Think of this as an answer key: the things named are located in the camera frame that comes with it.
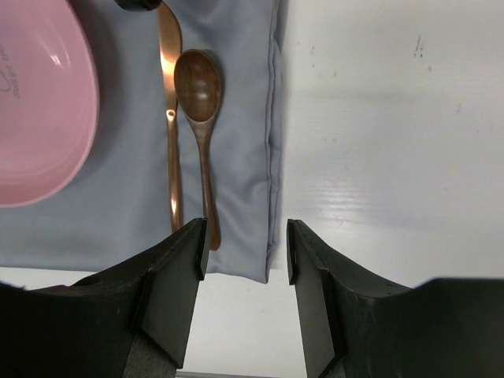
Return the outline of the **grey cloth placemat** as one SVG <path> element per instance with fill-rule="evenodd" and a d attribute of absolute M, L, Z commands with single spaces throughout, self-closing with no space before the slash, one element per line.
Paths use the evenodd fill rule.
<path fill-rule="evenodd" d="M 1 211 L 4 266 L 100 271 L 165 239 L 166 123 L 152 12 L 74 1 L 98 71 L 101 115 L 89 158 L 62 191 Z M 171 1 L 183 47 L 223 75 L 211 139 L 221 245 L 208 272 L 267 281 L 276 243 L 282 152 L 282 1 Z"/>

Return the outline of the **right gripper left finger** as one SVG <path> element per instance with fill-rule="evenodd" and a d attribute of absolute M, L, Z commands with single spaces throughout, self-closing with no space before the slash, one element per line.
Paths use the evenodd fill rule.
<path fill-rule="evenodd" d="M 73 285 L 3 284 L 2 376 L 174 376 L 183 366 L 208 257 L 209 226 L 196 218 Z"/>

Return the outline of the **copper knife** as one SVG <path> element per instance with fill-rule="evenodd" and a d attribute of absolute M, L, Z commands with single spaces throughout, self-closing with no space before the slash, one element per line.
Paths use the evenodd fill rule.
<path fill-rule="evenodd" d="M 182 180 L 178 143 L 178 99 L 174 83 L 176 62 L 182 52 L 182 35 L 175 14 L 164 2 L 157 8 L 160 61 L 165 95 L 168 136 L 169 209 L 172 232 L 182 227 Z"/>

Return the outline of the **pink plate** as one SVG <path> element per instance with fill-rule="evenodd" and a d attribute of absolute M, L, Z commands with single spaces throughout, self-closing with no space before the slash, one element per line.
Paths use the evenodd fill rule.
<path fill-rule="evenodd" d="M 40 202 L 83 167 L 99 116 L 95 61 L 67 1 L 1 3 L 1 206 Z"/>

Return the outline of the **copper spoon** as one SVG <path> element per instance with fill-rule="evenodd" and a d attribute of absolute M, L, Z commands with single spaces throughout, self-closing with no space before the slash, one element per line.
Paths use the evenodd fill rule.
<path fill-rule="evenodd" d="M 212 187 L 210 141 L 221 106 L 221 77 L 208 54 L 192 49 L 178 58 L 174 81 L 179 104 L 198 147 L 203 211 L 210 230 L 209 248 L 215 251 L 221 246 L 221 232 Z"/>

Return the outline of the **red mug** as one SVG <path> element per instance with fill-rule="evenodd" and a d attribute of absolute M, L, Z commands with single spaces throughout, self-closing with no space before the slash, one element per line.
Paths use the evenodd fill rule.
<path fill-rule="evenodd" d="M 132 12 L 144 12 L 156 10 L 162 0 L 115 0 L 115 3 L 124 10 Z"/>

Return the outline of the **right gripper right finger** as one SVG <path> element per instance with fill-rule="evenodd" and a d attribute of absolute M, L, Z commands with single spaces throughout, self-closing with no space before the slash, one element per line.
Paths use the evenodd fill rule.
<path fill-rule="evenodd" d="M 308 376 L 502 376 L 502 280 L 405 287 L 332 249 L 300 220 L 287 222 L 287 267 Z"/>

